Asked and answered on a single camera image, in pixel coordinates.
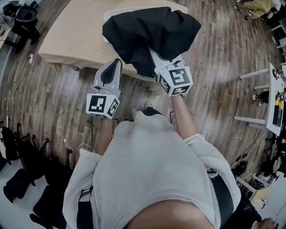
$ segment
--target sneaker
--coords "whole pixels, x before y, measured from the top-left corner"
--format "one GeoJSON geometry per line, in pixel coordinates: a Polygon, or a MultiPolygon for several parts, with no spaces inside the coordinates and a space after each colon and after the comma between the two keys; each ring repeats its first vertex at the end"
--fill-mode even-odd
{"type": "Polygon", "coordinates": [[[150,101],[146,101],[146,102],[144,103],[144,110],[146,110],[147,107],[153,107],[153,105],[151,104],[150,101]]]}
{"type": "Polygon", "coordinates": [[[240,11],[240,8],[238,7],[238,5],[237,5],[237,4],[232,4],[232,6],[233,6],[233,8],[234,8],[237,12],[239,12],[239,11],[240,11]]]}
{"type": "Polygon", "coordinates": [[[257,100],[258,98],[259,98],[259,96],[256,95],[256,94],[253,94],[253,95],[251,96],[251,99],[252,99],[253,101],[257,100]]]}
{"type": "Polygon", "coordinates": [[[132,119],[135,119],[135,116],[137,114],[138,110],[136,108],[133,108],[132,111],[131,111],[131,117],[132,119]]]}

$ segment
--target beige mattress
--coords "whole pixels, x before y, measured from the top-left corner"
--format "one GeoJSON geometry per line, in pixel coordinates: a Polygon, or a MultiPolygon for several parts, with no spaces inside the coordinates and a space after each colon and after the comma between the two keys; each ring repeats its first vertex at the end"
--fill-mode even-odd
{"type": "MultiPolygon", "coordinates": [[[[103,40],[105,12],[141,6],[169,6],[172,11],[188,11],[186,7],[166,0],[71,0],[51,27],[38,53],[48,63],[100,68],[109,60],[119,58],[103,40]]],[[[123,63],[122,73],[139,76],[131,64],[123,63]]]]}

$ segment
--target sweatshirt sleeve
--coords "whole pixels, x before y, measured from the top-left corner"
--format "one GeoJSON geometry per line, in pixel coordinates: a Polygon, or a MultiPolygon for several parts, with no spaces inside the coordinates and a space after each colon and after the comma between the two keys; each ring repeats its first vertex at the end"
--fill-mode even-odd
{"type": "Polygon", "coordinates": [[[222,177],[232,196],[235,211],[240,202],[241,192],[236,184],[227,160],[200,134],[188,137],[184,139],[184,141],[202,161],[206,168],[215,170],[222,177]]]}
{"type": "Polygon", "coordinates": [[[63,216],[72,229],[77,229],[76,218],[81,191],[92,186],[95,168],[102,158],[97,153],[80,150],[80,158],[72,173],[63,199],[63,216]]]}

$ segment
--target wooden floor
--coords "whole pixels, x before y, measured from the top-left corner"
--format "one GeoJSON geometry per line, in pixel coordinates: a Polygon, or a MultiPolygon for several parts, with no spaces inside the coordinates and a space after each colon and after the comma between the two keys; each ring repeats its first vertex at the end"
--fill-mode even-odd
{"type": "MultiPolygon", "coordinates": [[[[38,28],[42,34],[68,2],[44,1],[38,16],[38,28]]],[[[269,62],[278,68],[282,58],[271,39],[270,29],[261,20],[245,22],[243,16],[246,12],[234,11],[230,0],[175,2],[188,7],[189,13],[202,24],[184,56],[193,76],[193,87],[185,98],[187,107],[200,133],[232,163],[258,134],[257,129],[234,121],[233,116],[263,118],[266,109],[251,100],[254,85],[266,84],[265,77],[241,81],[239,75],[267,68],[269,62]]],[[[11,109],[6,110],[6,93],[14,90],[21,67],[28,54],[33,52],[34,62],[25,64],[14,95],[11,128],[16,130],[20,122],[23,134],[35,134],[39,142],[48,137],[47,155],[58,156],[62,163],[67,159],[67,149],[71,149],[70,166],[74,167],[81,143],[93,145],[96,150],[101,120],[93,119],[92,143],[92,117],[85,113],[86,94],[90,92],[96,70],[86,68],[75,72],[66,67],[60,73],[54,72],[37,54],[41,43],[42,40],[36,46],[27,45],[21,54],[12,55],[0,90],[0,119],[11,115],[11,109]]],[[[132,108],[142,109],[144,102],[150,100],[169,118],[172,107],[168,96],[156,96],[148,91],[143,81],[128,76],[122,78],[121,84],[123,99],[116,117],[127,119],[132,108]]],[[[256,169],[266,134],[251,152],[247,172],[256,169]]]]}

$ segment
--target gray sweatshirt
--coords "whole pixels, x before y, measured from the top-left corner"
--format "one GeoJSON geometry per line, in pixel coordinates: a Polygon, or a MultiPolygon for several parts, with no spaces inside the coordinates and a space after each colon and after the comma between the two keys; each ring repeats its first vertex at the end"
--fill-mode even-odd
{"type": "Polygon", "coordinates": [[[164,116],[138,112],[134,122],[116,127],[104,156],[80,151],[63,214],[76,229],[81,190],[93,185],[95,229],[123,229],[145,207],[170,199],[192,202],[218,229],[219,207],[206,168],[223,178],[235,210],[240,190],[222,154],[200,134],[182,139],[164,116]]]}

